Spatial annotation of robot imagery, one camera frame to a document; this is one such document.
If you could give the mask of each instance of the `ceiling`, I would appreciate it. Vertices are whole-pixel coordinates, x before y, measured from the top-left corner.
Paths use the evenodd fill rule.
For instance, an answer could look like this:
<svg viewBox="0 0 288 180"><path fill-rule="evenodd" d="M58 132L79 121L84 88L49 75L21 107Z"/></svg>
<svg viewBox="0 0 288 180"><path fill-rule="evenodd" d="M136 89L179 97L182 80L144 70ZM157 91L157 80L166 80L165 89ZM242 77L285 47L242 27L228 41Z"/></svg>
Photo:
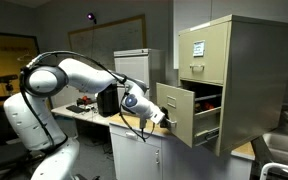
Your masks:
<svg viewBox="0 0 288 180"><path fill-rule="evenodd" d="M5 1L30 8L36 8L51 0L5 0Z"/></svg>

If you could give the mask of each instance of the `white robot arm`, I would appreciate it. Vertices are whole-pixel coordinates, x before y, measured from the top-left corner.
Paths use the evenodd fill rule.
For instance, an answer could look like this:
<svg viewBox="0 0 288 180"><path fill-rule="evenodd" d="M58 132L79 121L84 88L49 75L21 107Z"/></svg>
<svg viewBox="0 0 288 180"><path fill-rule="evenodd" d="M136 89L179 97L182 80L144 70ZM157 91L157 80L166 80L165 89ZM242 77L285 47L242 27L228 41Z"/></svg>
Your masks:
<svg viewBox="0 0 288 180"><path fill-rule="evenodd" d="M122 106L138 114L141 120L151 119L158 124L164 113L143 96L146 85L138 80L104 70L96 70L80 61L65 59L58 66L36 66L34 60L22 71L21 93L4 103L10 124L29 150L43 150L48 155L32 179L65 179L79 151L79 144L68 139L55 122L45 100L66 85L98 93L116 81L128 85Z"/></svg>

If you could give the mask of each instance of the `light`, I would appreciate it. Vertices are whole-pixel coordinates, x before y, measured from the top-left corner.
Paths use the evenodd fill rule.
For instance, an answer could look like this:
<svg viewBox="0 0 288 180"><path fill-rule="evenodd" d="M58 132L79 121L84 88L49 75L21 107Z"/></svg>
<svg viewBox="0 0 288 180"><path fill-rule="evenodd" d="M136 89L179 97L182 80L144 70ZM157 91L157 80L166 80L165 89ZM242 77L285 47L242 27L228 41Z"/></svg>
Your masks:
<svg viewBox="0 0 288 180"><path fill-rule="evenodd" d="M89 19L89 20L93 20L94 21L94 24L96 24L96 18L95 18L95 16L94 16L94 14L93 13L88 13L87 14L87 18Z"/></svg>

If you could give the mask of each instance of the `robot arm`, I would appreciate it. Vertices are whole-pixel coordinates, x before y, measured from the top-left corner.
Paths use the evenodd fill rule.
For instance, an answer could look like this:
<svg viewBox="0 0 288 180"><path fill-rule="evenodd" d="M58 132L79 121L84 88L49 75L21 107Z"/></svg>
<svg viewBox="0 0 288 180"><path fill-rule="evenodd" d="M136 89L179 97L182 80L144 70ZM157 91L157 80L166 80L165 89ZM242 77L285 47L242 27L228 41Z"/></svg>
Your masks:
<svg viewBox="0 0 288 180"><path fill-rule="evenodd" d="M118 73L110 74L80 61L65 59L58 67L41 66L33 68L27 74L24 78L25 95L38 118L31 112L21 94L10 97L4 103L4 107L12 127L30 150L48 149L66 140L65 134L45 105L46 97L57 94L66 85L76 87L83 92L98 93L111 83L115 83L116 79L124 81L129 88L128 95L122 100L122 106L138 114L141 119L151 119L156 124L164 118L160 109L143 97L146 91L143 82L125 79Z"/></svg>

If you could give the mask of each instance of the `open drawer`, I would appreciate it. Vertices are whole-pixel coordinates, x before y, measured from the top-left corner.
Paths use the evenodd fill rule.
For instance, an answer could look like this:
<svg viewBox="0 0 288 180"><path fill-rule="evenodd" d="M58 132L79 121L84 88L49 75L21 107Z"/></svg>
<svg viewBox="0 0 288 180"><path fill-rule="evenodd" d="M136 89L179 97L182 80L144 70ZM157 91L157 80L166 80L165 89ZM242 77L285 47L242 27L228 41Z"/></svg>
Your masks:
<svg viewBox="0 0 288 180"><path fill-rule="evenodd" d="M174 122L168 129L193 147L218 137L222 87L199 84L186 88L189 90L157 83L157 104L168 110Z"/></svg>

